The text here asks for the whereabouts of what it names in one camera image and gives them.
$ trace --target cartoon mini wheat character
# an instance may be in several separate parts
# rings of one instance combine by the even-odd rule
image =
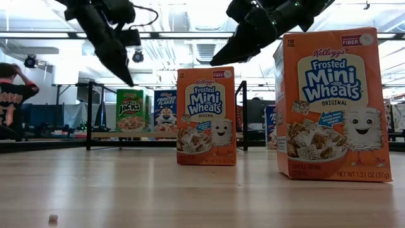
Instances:
[[[229,119],[213,120],[211,122],[212,145],[216,147],[215,155],[220,154],[220,147],[232,144],[232,121]]]
[[[381,112],[370,107],[350,107],[344,111],[344,135],[349,149],[358,153],[352,165],[362,165],[361,151],[376,151],[383,147]],[[381,159],[374,152],[376,166],[383,167]]]

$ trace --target blue cereal box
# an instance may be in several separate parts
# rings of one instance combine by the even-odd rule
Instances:
[[[155,91],[153,112],[155,132],[176,132],[177,91]]]
[[[265,108],[266,148],[277,149],[276,133],[276,106],[268,105]]]

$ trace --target wooden surface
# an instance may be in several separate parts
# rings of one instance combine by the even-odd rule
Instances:
[[[288,180],[275,153],[236,167],[180,166],[174,149],[0,155],[0,227],[405,227],[405,153],[394,182]]]

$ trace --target bowl of cereal image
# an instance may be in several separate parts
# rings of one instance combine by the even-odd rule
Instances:
[[[211,138],[204,132],[198,131],[192,127],[178,130],[178,153],[198,155],[209,151],[211,147]]]
[[[145,121],[142,117],[125,117],[117,123],[117,126],[122,132],[140,132],[145,126]]]
[[[292,178],[324,179],[338,171],[344,162],[346,139],[333,128],[313,122],[294,122],[289,137],[287,155]],[[294,167],[304,164],[308,167],[304,172],[294,171]]]

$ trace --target security camera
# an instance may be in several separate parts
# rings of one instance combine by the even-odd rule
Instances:
[[[37,56],[34,54],[29,54],[24,61],[24,66],[30,69],[35,69],[38,67]]]
[[[136,63],[141,63],[144,61],[144,54],[142,54],[142,50],[136,50],[135,54],[132,56],[132,60]]]

